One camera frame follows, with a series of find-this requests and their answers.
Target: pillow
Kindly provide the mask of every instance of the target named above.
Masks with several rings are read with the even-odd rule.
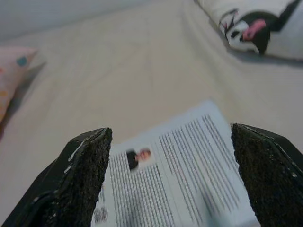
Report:
[[[0,122],[35,54],[31,48],[0,47]]]
[[[303,60],[302,0],[199,0],[240,51]]]

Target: wall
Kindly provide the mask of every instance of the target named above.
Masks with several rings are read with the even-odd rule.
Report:
[[[0,40],[147,0],[0,0]]]

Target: pink pillow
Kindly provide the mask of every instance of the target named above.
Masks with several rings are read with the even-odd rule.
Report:
[[[25,47],[0,47],[0,122],[36,50]]]

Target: white bed sheet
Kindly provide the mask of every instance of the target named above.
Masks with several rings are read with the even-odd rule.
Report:
[[[303,149],[302,62],[230,51],[193,1],[155,0],[2,44],[37,47],[47,63],[0,141],[0,223],[69,139],[107,126],[119,143],[209,98],[228,121]]]

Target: paper document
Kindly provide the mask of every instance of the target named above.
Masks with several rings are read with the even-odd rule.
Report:
[[[92,227],[244,227],[256,224],[231,130],[205,102],[114,145]]]

